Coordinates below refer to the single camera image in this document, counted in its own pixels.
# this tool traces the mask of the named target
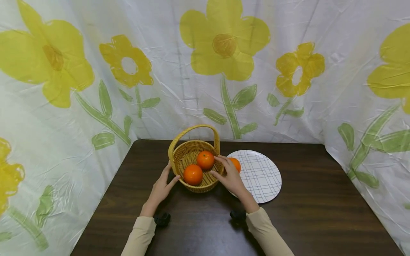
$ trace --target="white backdrop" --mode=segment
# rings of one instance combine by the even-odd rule
[[[132,141],[207,123],[324,144],[410,255],[410,2],[1,7],[0,254],[69,255]]]

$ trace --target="beige sleeve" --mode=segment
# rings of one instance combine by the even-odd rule
[[[256,238],[266,256],[294,256],[262,207],[254,213],[247,214],[246,223],[249,232]]]
[[[144,256],[156,226],[154,218],[138,217],[121,256]]]

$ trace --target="flower center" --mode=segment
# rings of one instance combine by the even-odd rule
[[[124,57],[121,60],[123,70],[130,75],[135,75],[138,72],[138,66],[135,61],[130,57]]]
[[[60,50],[51,46],[43,46],[44,54],[46,55],[48,62],[55,71],[60,71],[64,66],[64,57]]]
[[[301,81],[302,78],[302,74],[303,74],[303,69],[301,66],[298,66],[295,70],[295,72],[293,72],[293,77],[292,77],[292,83],[293,85],[298,85]]]
[[[235,53],[236,41],[235,38],[229,34],[220,34],[213,39],[212,46],[217,54],[226,59]]]

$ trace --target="orange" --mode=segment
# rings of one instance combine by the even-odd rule
[[[196,164],[199,165],[203,170],[209,170],[214,166],[215,158],[214,155],[209,151],[202,151],[198,154],[196,158]]]
[[[202,182],[202,169],[196,164],[189,165],[184,171],[184,181],[191,186],[197,186]]]
[[[241,163],[238,161],[238,159],[233,158],[233,157],[230,157],[229,159],[232,161],[232,163],[235,166],[236,170],[238,172],[241,172]]]

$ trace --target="flower petal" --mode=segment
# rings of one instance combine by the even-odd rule
[[[138,66],[138,72],[144,70],[145,72],[150,72],[153,67],[151,61],[145,56],[145,54],[138,48],[132,48],[126,57],[133,59],[135,64]]]
[[[310,88],[310,78],[302,75],[300,82],[296,86],[298,96],[305,94]]]
[[[410,66],[387,64],[377,67],[367,78],[370,89],[387,99],[410,96]]]
[[[150,76],[148,72],[138,72],[139,82],[142,85],[152,85],[154,83],[154,79]]]
[[[51,67],[39,42],[29,33],[0,33],[0,69],[12,78],[30,84],[46,81]]]
[[[410,64],[410,23],[396,28],[380,46],[380,58],[388,63]]]
[[[215,35],[231,34],[241,15],[241,0],[208,0],[206,17]]]
[[[5,139],[0,138],[0,163],[7,160],[7,156],[10,154],[10,152],[10,143]]]
[[[315,53],[309,57],[306,66],[303,67],[303,74],[310,80],[320,76],[325,71],[325,58]]]
[[[41,40],[42,43],[46,42],[43,36],[43,21],[40,14],[36,12],[28,3],[23,0],[17,0],[18,8],[20,10],[21,18],[23,19],[26,27],[31,34]]]
[[[285,97],[293,97],[297,94],[298,89],[292,83],[292,77],[284,77],[279,75],[276,79],[276,87]]]
[[[0,194],[0,217],[9,207],[9,199],[5,194]]]
[[[132,50],[132,43],[125,35],[113,36],[112,43],[116,51],[124,56]]]
[[[310,55],[312,55],[314,49],[314,43],[312,42],[307,42],[307,43],[301,43],[298,45],[298,49],[296,50],[296,55],[298,58],[308,58]]]
[[[255,55],[271,40],[269,28],[263,20],[243,17],[235,27],[234,37],[241,52]]]
[[[290,79],[292,79],[293,73],[295,73],[298,66],[298,59],[293,52],[285,53],[276,60],[276,69],[279,70],[283,76],[290,77]]]
[[[65,20],[52,20],[43,27],[47,43],[57,48],[66,63],[75,59],[84,59],[84,44],[81,32]]]
[[[184,43],[194,49],[204,44],[212,45],[215,36],[211,32],[205,14],[195,10],[189,10],[181,17],[180,33]]]
[[[123,58],[119,52],[116,51],[114,46],[111,43],[102,43],[100,44],[100,53],[103,56],[104,60],[110,65],[121,64],[121,59]]]
[[[121,84],[125,85],[128,88],[132,88],[139,83],[139,75],[138,73],[135,74],[128,74],[124,71],[122,67],[111,66],[111,72],[114,75],[115,79],[120,82]]]
[[[223,72],[223,60],[213,49],[196,49],[191,54],[192,69],[201,75],[216,75]]]
[[[252,56],[242,52],[223,61],[223,73],[228,80],[247,80],[251,77],[253,68]]]
[[[82,91],[94,82],[93,68],[86,59],[72,59],[62,72],[67,72],[73,79],[71,89],[74,91]]]
[[[74,80],[67,72],[55,72],[52,79],[43,85],[45,98],[58,108],[71,106],[70,88],[74,87]]]
[[[0,187],[6,196],[15,195],[19,183],[24,179],[25,172],[21,164],[0,164]]]

